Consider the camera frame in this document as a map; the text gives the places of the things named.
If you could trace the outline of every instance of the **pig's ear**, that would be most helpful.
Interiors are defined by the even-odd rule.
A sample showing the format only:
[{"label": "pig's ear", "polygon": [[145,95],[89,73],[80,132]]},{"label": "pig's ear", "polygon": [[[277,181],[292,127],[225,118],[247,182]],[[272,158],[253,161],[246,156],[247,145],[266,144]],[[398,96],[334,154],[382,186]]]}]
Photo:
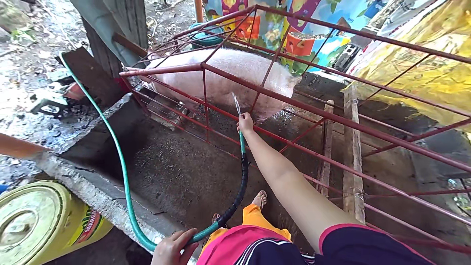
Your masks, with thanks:
[{"label": "pig's ear", "polygon": [[302,76],[291,76],[288,78],[288,87],[294,87],[301,82]]},{"label": "pig's ear", "polygon": [[[128,69],[129,71],[134,71],[134,70],[142,70],[141,68],[134,68],[134,67],[127,67],[125,66],[126,69]],[[150,80],[150,78],[148,78],[147,76],[143,76],[143,75],[138,75],[139,79],[144,81],[144,82],[147,82],[147,83],[152,83],[152,80]]]}]

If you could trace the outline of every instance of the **metal frame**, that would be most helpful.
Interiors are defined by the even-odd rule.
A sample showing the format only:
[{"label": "metal frame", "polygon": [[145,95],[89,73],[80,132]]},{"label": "metal frame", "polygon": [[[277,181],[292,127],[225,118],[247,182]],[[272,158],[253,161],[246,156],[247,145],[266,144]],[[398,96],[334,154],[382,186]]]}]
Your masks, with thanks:
[{"label": "metal frame", "polygon": [[[402,72],[400,75],[396,76],[394,79],[392,79],[387,85],[380,85],[380,84],[377,84],[377,83],[374,83],[374,82],[371,82],[369,80],[365,80],[363,78],[359,78],[359,77],[356,77],[356,76],[352,76],[352,75],[348,75],[348,74],[345,74],[345,73],[342,73],[342,72],[339,72],[337,70],[334,70],[334,69],[331,69],[331,68],[328,68],[328,67],[325,67],[325,66],[320,66],[320,65],[317,65],[317,64],[314,64],[312,62],[308,62],[308,61],[304,61],[302,59],[299,59],[299,58],[296,58],[296,57],[293,57],[291,55],[288,55],[288,54],[285,54],[283,52],[281,52],[281,46],[282,46],[282,43],[283,41],[281,42],[280,44],[280,47],[277,49],[277,51],[273,51],[273,50],[269,50],[269,49],[266,49],[266,48],[263,48],[263,47],[260,47],[260,46],[257,46],[257,45],[254,45],[254,44],[251,44],[251,38],[249,38],[248,40],[244,41],[244,40],[240,40],[240,39],[237,39],[237,38],[233,38],[232,35],[233,33],[235,32],[235,30],[253,13],[255,15],[255,12],[257,12],[257,10],[263,10],[263,11],[266,11],[266,12],[271,12],[271,13],[275,13],[275,14],[279,14],[279,15],[283,15],[283,16],[286,16],[286,17],[294,17],[296,19],[300,19],[300,20],[304,20],[304,21],[307,21],[308,23],[314,23],[314,24],[317,24],[317,25],[321,25],[321,26],[325,26],[327,28],[331,28],[332,30],[330,31],[330,34],[329,36],[332,34],[333,30],[337,29],[337,30],[341,30],[341,31],[345,31],[345,32],[349,32],[349,33],[353,33],[353,34],[356,34],[356,35],[360,35],[360,36],[364,36],[364,37],[367,37],[367,38],[370,38],[370,39],[374,39],[374,40],[378,40],[378,41],[383,41],[383,42],[387,42],[387,43],[391,43],[391,44],[394,44],[394,45],[398,45],[398,46],[401,46],[401,47],[405,47],[405,48],[409,48],[409,49],[413,49],[413,50],[417,50],[417,51],[421,51],[421,52],[424,52],[426,53],[427,55],[425,57],[423,57],[421,60],[419,60],[417,63],[415,63],[413,66],[409,67],[406,71]],[[399,91],[399,90],[396,90],[394,88],[391,88],[389,87],[388,85],[390,85],[394,80],[398,79],[400,76],[404,75],[405,73],[407,73],[409,70],[411,70],[412,68],[416,67],[418,64],[420,64],[421,62],[423,62],[424,60],[426,60],[427,58],[429,58],[431,55],[434,55],[434,56],[440,56],[440,57],[444,57],[444,58],[448,58],[448,59],[452,59],[452,60],[456,60],[456,61],[459,61],[459,62],[462,62],[462,63],[467,63],[467,64],[471,64],[471,59],[470,58],[465,58],[465,57],[461,57],[461,56],[458,56],[458,55],[452,55],[452,54],[448,54],[448,53],[445,53],[445,52],[442,52],[442,51],[437,51],[437,50],[433,50],[433,49],[429,49],[429,48],[425,48],[425,47],[421,47],[421,46],[417,46],[417,45],[413,45],[413,44],[410,44],[410,43],[405,43],[405,42],[401,42],[401,41],[396,41],[396,40],[392,40],[392,39],[388,39],[388,38],[385,38],[385,37],[381,37],[381,36],[376,36],[376,35],[372,35],[372,34],[369,34],[369,33],[365,33],[365,32],[361,32],[361,31],[357,31],[357,30],[352,30],[352,29],[349,29],[349,28],[346,28],[346,27],[343,27],[343,26],[339,26],[339,25],[335,25],[335,24],[331,24],[331,23],[327,23],[327,22],[324,22],[324,21],[319,21],[319,20],[316,20],[316,19],[312,19],[312,18],[306,18],[306,17],[302,17],[302,16],[299,16],[299,15],[295,15],[295,14],[291,14],[291,13],[287,13],[287,12],[283,12],[283,11],[280,11],[280,10],[276,10],[276,9],[273,9],[273,8],[269,8],[269,7],[264,7],[264,6],[259,6],[259,5],[254,5],[254,6],[251,6],[249,8],[246,8],[245,10],[241,10],[241,11],[237,11],[235,13],[232,13],[230,15],[227,15],[227,16],[224,16],[224,17],[220,17],[218,19],[215,19],[215,20],[212,20],[212,21],[209,21],[201,26],[198,26],[198,27],[195,27],[193,29],[189,29],[189,30],[186,30],[186,31],[183,31],[181,33],[178,33],[176,35],[173,36],[172,39],[168,40],[167,42],[163,43],[162,45],[160,45],[158,48],[157,48],[157,51],[156,52],[162,52],[162,51],[166,51],[166,50],[171,50],[173,49],[173,51],[167,55],[167,56],[163,56],[162,58],[169,58],[170,56],[173,56],[173,55],[177,55],[177,54],[182,54],[182,53],[186,53],[186,52],[189,52],[189,51],[181,51],[182,48],[184,48],[184,46],[186,45],[189,45],[189,44],[194,44],[195,41],[197,41],[198,39],[194,39],[194,36],[199,33],[199,32],[209,32],[209,30],[214,27],[222,27],[224,25],[227,25],[227,24],[231,24],[231,23],[237,23],[236,27],[230,31],[224,31],[224,33],[220,33],[218,35],[221,35],[224,37],[224,41],[219,44],[219,45],[213,45],[211,48],[215,48],[214,52],[210,54],[210,56],[208,56],[207,59],[205,59],[203,62],[201,63],[196,63],[196,64],[190,64],[190,65],[184,65],[184,66],[173,66],[173,67],[160,67],[160,68],[153,68],[153,69],[145,69],[145,70],[134,70],[134,71],[128,71],[128,72],[123,72],[123,73],[120,73],[121,77],[123,78],[123,80],[125,81],[126,85],[128,86],[129,90],[133,92],[134,96],[136,97],[136,99],[138,100],[138,102],[141,104],[141,106],[146,110],[147,113],[153,113],[157,116],[159,116],[160,118],[166,120],[167,122],[173,124],[175,127],[201,139],[202,141],[208,143],[208,144],[211,144],[212,146],[222,150],[221,148],[219,148],[218,146],[214,145],[213,143],[210,142],[210,138],[209,138],[209,133],[214,133],[218,136],[221,136],[222,138],[228,140],[228,141],[231,141],[233,143],[236,143],[236,144],[239,144],[239,142],[237,140],[234,140],[228,136],[225,136],[224,134],[214,130],[213,128],[210,128],[209,127],[209,122],[208,122],[208,119],[209,119],[209,109],[212,109],[230,119],[233,119],[233,120],[238,120],[238,118],[212,104],[210,104],[208,101],[207,101],[207,98],[206,98],[206,71],[210,71],[210,72],[213,72],[217,75],[220,75],[222,77],[225,77],[231,81],[234,81],[234,82],[237,82],[241,85],[244,85],[245,87],[247,87],[248,89],[252,89],[254,91],[257,92],[257,97],[255,99],[255,101],[253,102],[252,104],[252,109],[253,109],[253,106],[255,106],[256,102],[257,102],[257,98],[260,94],[264,94],[264,95],[267,95],[269,97],[273,97],[275,99],[278,99],[278,100],[281,100],[281,101],[284,101],[288,104],[291,104],[292,106],[294,107],[297,107],[297,108],[300,108],[300,109],[303,109],[305,111],[308,111],[310,113],[313,113],[313,114],[316,114],[316,115],[319,115],[321,116],[322,118],[320,120],[312,120],[312,119],[309,119],[309,118],[306,118],[306,117],[303,117],[301,115],[298,115],[294,112],[291,112],[289,110],[286,110],[286,109],[283,109],[283,111],[287,112],[287,113],[290,113],[292,115],[296,115],[300,118],[303,118],[305,120],[308,120],[312,123],[314,123],[311,127],[309,127],[306,131],[304,131],[303,133],[301,133],[298,137],[296,137],[293,141],[289,141],[287,139],[284,139],[274,133],[271,133],[267,130],[264,130],[258,126],[255,126],[255,130],[262,133],[262,134],[265,134],[269,137],[272,137],[284,144],[286,144],[286,146],[280,151],[281,153],[283,151],[285,151],[288,147],[294,147],[294,148],[297,148],[305,153],[308,153],[312,156],[314,156],[315,158],[317,159],[320,159],[320,160],[323,160],[327,163],[330,163],[331,165],[333,166],[336,166],[336,167],[339,167],[340,169],[344,170],[344,171],[347,171],[347,172],[350,172],[356,176],[359,176],[361,178],[364,178],[364,179],[367,179],[371,182],[374,182],[375,184],[378,184],[390,191],[392,191],[394,194],[379,194],[379,195],[365,195],[365,199],[373,199],[373,198],[377,198],[377,197],[392,197],[392,196],[404,196],[408,199],[411,199],[419,204],[422,204],[423,206],[425,207],[428,207],[428,208],[431,208],[433,210],[436,210],[438,212],[441,212],[455,220],[458,220],[466,225],[471,225],[471,221],[465,219],[465,218],[462,218],[461,216],[458,216],[448,210],[445,210],[443,208],[440,208],[428,201],[425,201],[419,197],[417,197],[416,195],[439,195],[439,194],[451,194],[451,193],[464,193],[464,192],[469,192],[471,191],[470,189],[464,189],[464,190],[442,190],[442,191],[431,191],[431,192],[416,192],[416,193],[406,193],[402,190],[399,190],[389,184],[386,184],[380,180],[377,180],[376,178],[373,178],[371,176],[368,176],[364,173],[361,173],[361,172],[357,172],[353,169],[351,169],[350,167],[348,166],[345,166],[344,164],[340,163],[340,162],[337,162],[335,160],[332,160],[330,158],[327,158],[327,157],[324,157],[304,146],[301,146],[299,144],[297,144],[296,142],[302,138],[304,135],[306,135],[309,131],[311,131],[312,129],[314,129],[316,126],[322,126],[322,123],[323,121],[325,120],[332,120],[333,122],[336,122],[336,123],[340,123],[344,126],[348,126],[348,127],[351,127],[353,129],[356,129],[356,130],[359,130],[363,133],[366,133],[366,134],[369,134],[373,137],[376,137],[376,138],[379,138],[379,139],[382,139],[384,141],[387,141],[387,142],[390,142],[391,145],[388,145],[388,146],[384,146],[384,147],[379,147],[379,146],[373,146],[373,145],[369,145],[370,147],[374,148],[375,150],[371,151],[370,153],[367,153],[365,155],[363,155],[363,157],[366,157],[366,156],[369,156],[369,155],[372,155],[372,154],[377,154],[377,153],[380,153],[382,151],[386,151],[386,150],[389,150],[389,149],[392,149],[392,148],[395,148],[395,147],[403,147],[403,148],[406,148],[410,151],[413,151],[413,152],[417,152],[419,154],[422,154],[422,155],[425,155],[427,157],[430,157],[434,160],[437,160],[437,161],[440,161],[442,163],[445,163],[447,165],[450,165],[450,166],[453,166],[453,167],[456,167],[456,168],[459,168],[461,170],[464,170],[466,172],[470,172],[471,173],[471,166],[470,165],[467,165],[467,164],[464,164],[460,161],[456,161],[456,160],[453,160],[453,159],[450,159],[448,157],[444,157],[443,155],[439,154],[439,153],[436,153],[436,152],[433,152],[431,150],[428,150],[428,149],[425,149],[425,148],[422,148],[412,142],[416,141],[416,140],[420,140],[420,139],[423,139],[423,138],[426,138],[426,137],[429,137],[429,136],[432,136],[432,135],[435,135],[435,134],[438,134],[438,133],[441,133],[441,132],[444,132],[444,131],[447,131],[447,130],[451,130],[451,129],[454,129],[454,128],[457,128],[459,126],[463,126],[463,125],[466,125],[466,124],[470,124],[471,123],[471,114],[466,112],[466,111],[463,111],[463,110],[460,110],[460,109],[455,109],[455,108],[452,108],[450,106],[445,106],[445,105],[442,105],[442,104],[438,104],[438,103],[434,103],[434,102],[431,102],[427,99],[423,99],[423,98],[420,98],[418,96],[415,96],[415,95],[412,95],[412,94],[407,94],[403,91]],[[284,34],[283,36],[283,40],[287,37],[288,35],[288,31],[286,31],[286,33]],[[254,50],[259,50],[259,51],[263,51],[263,52],[266,52],[268,54],[272,54],[274,55],[274,58],[270,64],[270,67],[268,68],[267,72],[265,73],[265,78],[262,82],[262,84],[253,84],[253,83],[250,83],[244,79],[241,79],[237,76],[234,76],[230,73],[227,73],[225,71],[222,71],[220,69],[217,69],[213,66],[211,66],[210,64],[208,64],[208,60],[209,58],[219,49],[223,46],[223,44],[225,44],[227,41],[230,41],[232,43],[238,43],[238,44],[241,44],[243,45],[244,47],[247,47],[247,48],[251,48],[251,49],[254,49]],[[207,49],[209,47],[201,47],[201,48],[198,48],[198,50],[202,50],[202,49]],[[150,61],[149,59],[147,59],[148,56],[145,56],[140,62],[145,62],[145,61]],[[362,83],[365,83],[365,84],[368,84],[368,85],[371,85],[371,86],[374,86],[376,88],[378,88],[378,90],[376,92],[374,92],[372,95],[370,95],[369,97],[367,97],[367,99],[370,99],[372,96],[374,96],[375,94],[377,94],[379,91],[382,91],[382,90],[385,90],[385,91],[389,91],[389,92],[392,92],[392,93],[395,93],[395,94],[398,94],[398,95],[401,95],[403,97],[407,97],[407,98],[411,98],[411,99],[414,99],[414,100],[417,100],[417,101],[420,101],[420,102],[423,102],[423,103],[426,103],[426,104],[429,104],[431,106],[434,106],[436,108],[440,108],[440,109],[444,109],[444,110],[448,110],[448,111],[451,111],[453,113],[456,113],[456,114],[459,114],[459,115],[462,115],[464,117],[464,119],[460,122],[457,122],[457,123],[454,123],[454,124],[450,124],[448,126],[444,126],[442,128],[439,128],[439,129],[436,129],[434,131],[430,131],[430,132],[427,132],[427,133],[423,133],[423,134],[420,134],[420,135],[415,135],[413,133],[410,133],[410,132],[407,132],[407,131],[404,131],[400,128],[396,128],[390,124],[386,124],[384,122],[381,122],[381,121],[377,121],[371,117],[368,117],[368,116],[365,116],[365,115],[359,115],[360,118],[362,119],[366,119],[368,120],[369,122],[373,122],[373,123],[376,123],[380,126],[385,126],[389,129],[393,129],[397,132],[400,132],[404,135],[406,135],[408,138],[406,140],[403,140],[403,139],[400,139],[400,138],[397,138],[395,136],[392,136],[392,135],[389,135],[387,133],[384,133],[384,132],[380,132],[378,130],[375,130],[371,127],[368,127],[368,126],[365,126],[363,124],[358,124],[358,123],[355,123],[353,122],[352,120],[349,120],[349,119],[346,119],[346,118],[343,118],[341,116],[338,116],[338,115],[335,115],[333,113],[329,113],[329,112],[326,112],[322,109],[318,109],[314,106],[311,106],[311,105],[308,105],[308,104],[305,104],[303,102],[300,102],[300,101],[297,101],[297,100],[294,100],[294,99],[291,99],[291,98],[288,98],[288,97],[285,97],[285,96],[282,96],[280,94],[277,94],[273,91],[269,91],[265,88],[263,88],[264,86],[264,83],[267,79],[267,76],[271,70],[271,67],[272,65],[275,63],[275,61],[277,60],[278,57],[284,57],[284,58],[287,58],[287,59],[291,59],[291,60],[294,60],[294,61],[297,61],[297,62],[301,62],[301,63],[304,63],[308,66],[313,66],[313,67],[317,67],[317,68],[320,68],[322,70],[325,70],[326,72],[329,72],[329,73],[333,73],[333,74],[337,74],[337,75],[341,75],[341,76],[344,76],[344,77],[347,77],[347,78],[350,78],[352,80],[355,80],[355,81],[359,81],[359,82],[362,82]],[[165,74],[165,73],[177,73],[177,72],[190,72],[190,71],[201,71],[202,72],[202,76],[203,76],[203,89],[204,89],[204,100],[201,100],[201,99],[198,99],[198,98],[195,98],[181,90],[179,90],[178,88],[175,88],[175,87],[172,87],[160,80],[157,80],[155,79],[154,77],[152,77],[151,75],[154,75],[154,74]],[[158,101],[155,101],[153,99],[153,97],[149,97],[147,96],[146,94],[144,94],[143,92],[141,91],[138,91],[135,89],[135,86],[131,86],[131,84],[129,83],[129,81],[127,80],[127,77],[130,77],[130,76],[137,76],[137,75],[145,75],[147,76],[147,78],[151,79],[152,81],[170,89],[170,90],[173,90],[174,92],[176,93],[179,93],[189,99],[192,99],[200,104],[202,104],[204,106],[204,118],[205,118],[205,123],[202,123],[202,122],[199,122],[198,120],[194,119],[194,117],[189,117],[188,115],[185,115],[179,111],[177,111],[176,109],[174,108],[171,108],[169,106],[166,106]],[[155,91],[153,90],[150,90],[150,89],[147,89],[149,91],[149,93],[156,93]],[[307,95],[305,93],[302,93],[300,91],[295,91],[296,93],[300,94],[300,95],[303,95],[303,96],[306,96],[306,97],[309,97],[310,99],[314,99],[314,100],[317,100],[317,101],[320,101],[320,102],[323,102],[325,104],[329,104],[335,108],[341,108],[337,105],[333,105],[333,104],[330,104],[330,103],[327,103],[326,101],[324,100],[321,100],[321,99],[317,99],[311,95]],[[155,108],[154,106],[150,105],[148,102],[149,101],[152,101],[162,107],[164,107],[165,109],[169,110],[169,111],[172,111],[178,115],[180,115],[181,117],[184,117],[186,120],[202,127],[203,129],[205,129],[206,133],[205,133],[205,136],[202,137],[202,136],[198,136],[196,135],[195,133],[189,131],[188,129],[184,128],[182,125],[180,124],[176,124],[174,122],[172,122],[171,120],[169,120],[168,118],[166,118],[165,115],[161,115],[161,114],[158,114],[158,112],[156,112],[156,110],[159,110],[157,108]],[[225,150],[222,150],[223,152],[229,154],[230,156],[232,157],[235,157],[237,159],[239,159],[237,156],[235,156],[234,154],[231,154]],[[335,192],[335,193],[338,193],[340,195],[343,195],[342,191],[340,190],[336,190],[334,189],[333,187],[330,187],[324,183],[321,183],[319,180],[311,177],[311,176],[308,176],[308,175],[304,175],[306,179],[308,179],[309,181],[312,181],[316,184],[319,184],[323,187],[326,187],[328,189],[330,189],[331,191]],[[407,238],[407,237],[402,237],[402,236],[395,236],[395,235],[392,235],[393,237],[397,238],[398,240],[401,240],[401,241],[404,241],[404,242],[410,242],[410,243],[413,243],[413,244],[418,244],[418,245],[424,245],[424,246],[432,246],[432,247],[436,247],[436,248],[442,248],[442,249],[448,249],[448,250],[452,250],[452,251],[456,251],[456,252],[461,252],[461,253],[471,253],[471,248],[470,247],[464,247],[464,246],[457,246],[457,245],[452,245],[452,244],[449,244],[425,231],[422,231],[421,229],[417,228],[417,227],[414,227],[394,216],[391,216],[367,203],[365,203],[365,207],[376,212],[376,213],[379,213],[389,219],[392,219],[416,232],[419,232],[420,234],[424,235],[425,237],[428,237],[430,240],[422,240],[422,239],[412,239],[412,238]],[[377,228],[376,226],[372,225],[372,224],[368,224],[370,227],[373,227],[375,229],[378,229],[380,230],[379,228]]]}]

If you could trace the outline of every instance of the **pig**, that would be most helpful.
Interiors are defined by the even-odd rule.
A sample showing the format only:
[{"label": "pig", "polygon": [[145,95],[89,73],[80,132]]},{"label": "pig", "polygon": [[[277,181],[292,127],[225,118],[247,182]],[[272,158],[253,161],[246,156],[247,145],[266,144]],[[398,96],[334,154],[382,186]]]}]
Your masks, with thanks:
[{"label": "pig", "polygon": [[[155,68],[160,62],[162,63],[158,66],[158,68],[200,63],[204,61],[213,51],[214,49],[208,49],[178,54],[169,57],[163,62],[163,58],[155,59],[151,61],[146,69]],[[271,60],[262,56],[231,49],[217,50],[216,53],[207,62],[208,65],[224,70],[232,75],[257,85],[262,83],[270,63]],[[203,74],[201,71],[158,74],[152,76],[189,95],[204,100]],[[151,88],[158,93],[173,100],[183,102],[185,107],[187,107],[189,110],[195,112],[198,109],[199,103],[156,82],[152,82],[152,80],[146,76],[140,76],[140,78],[143,81],[150,83]],[[264,87],[280,95],[291,98],[293,94],[293,88],[300,82],[300,80],[300,76],[292,76],[279,63],[274,63]],[[225,110],[231,110],[229,112],[233,113],[236,107],[232,92],[237,96],[237,100],[239,101],[241,109],[246,111],[252,107],[253,101],[257,95],[257,92],[254,90],[251,90],[213,72],[206,71],[206,95],[209,103],[222,107]],[[265,121],[267,118],[270,118],[276,114],[286,105],[287,103],[268,97],[264,94],[260,94],[252,112],[254,122],[259,124]]]}]

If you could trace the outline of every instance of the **person's left hand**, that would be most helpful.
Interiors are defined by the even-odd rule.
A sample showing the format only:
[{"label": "person's left hand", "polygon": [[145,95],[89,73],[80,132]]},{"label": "person's left hand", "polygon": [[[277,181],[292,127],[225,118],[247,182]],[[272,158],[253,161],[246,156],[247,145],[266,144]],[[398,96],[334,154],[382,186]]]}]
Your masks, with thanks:
[{"label": "person's left hand", "polygon": [[199,243],[185,247],[190,238],[196,234],[196,228],[186,232],[177,231],[170,237],[163,239],[154,250],[151,265],[186,265]]}]

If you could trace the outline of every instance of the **hose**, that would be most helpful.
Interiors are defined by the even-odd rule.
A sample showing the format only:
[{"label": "hose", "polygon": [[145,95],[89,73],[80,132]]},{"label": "hose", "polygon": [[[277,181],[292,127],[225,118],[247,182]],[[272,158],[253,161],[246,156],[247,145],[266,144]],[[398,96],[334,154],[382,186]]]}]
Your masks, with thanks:
[{"label": "hose", "polygon": [[[119,156],[119,160],[120,160],[120,163],[121,163],[122,177],[123,177],[123,182],[124,182],[124,194],[125,194],[125,197],[126,197],[126,207],[128,208],[128,215],[129,215],[129,219],[130,219],[130,222],[131,222],[132,229],[133,229],[134,233],[136,234],[137,239],[142,244],[142,246],[144,246],[149,251],[153,252],[154,249],[155,249],[155,246],[157,246],[157,245],[154,242],[152,242],[142,232],[141,228],[139,227],[138,221],[136,219],[136,214],[134,213],[134,207],[132,205],[132,200],[131,200],[131,192],[130,192],[130,189],[129,189],[128,171],[127,171],[127,168],[126,168],[126,163],[124,162],[124,156],[122,154],[121,146],[119,145],[118,138],[116,137],[116,134],[114,133],[113,129],[111,128],[111,125],[109,124],[109,122],[106,119],[105,115],[100,110],[97,103],[93,100],[93,98],[90,96],[90,94],[87,92],[87,90],[85,89],[83,84],[79,81],[77,76],[73,74],[73,72],[70,69],[69,65],[65,62],[62,54],[63,54],[62,52],[59,53],[59,57],[62,61],[62,64],[69,71],[70,75],[75,80],[75,82],[77,82],[77,84],[80,86],[83,93],[85,94],[85,96],[87,96],[87,98],[90,100],[93,107],[95,107],[97,112],[100,114],[100,117],[103,119],[103,122],[105,123],[106,127],[110,131],[111,137],[113,138],[114,144],[116,146],[116,151],[118,151],[118,156]],[[237,206],[239,206],[241,204],[242,199],[244,198],[245,189],[247,187],[247,182],[248,182],[249,163],[248,163],[248,160],[247,160],[247,154],[245,153],[245,140],[244,140],[244,136],[242,135],[242,132],[239,132],[239,138],[240,138],[240,144],[241,144],[240,146],[241,146],[241,153],[242,153],[242,158],[241,158],[241,161],[242,161],[242,182],[241,182],[241,186],[239,188],[239,192],[237,193],[237,196],[235,198],[235,201],[231,205],[231,207],[229,207],[229,209],[226,210],[225,213],[220,218],[217,219],[217,222],[213,223],[208,228],[206,228],[203,231],[201,231],[201,232],[197,233],[196,235],[194,235],[188,241],[187,245],[202,240],[207,235],[213,233],[214,231],[216,231],[220,227],[224,226],[226,224],[226,222],[232,217],[234,212],[237,210]]]}]

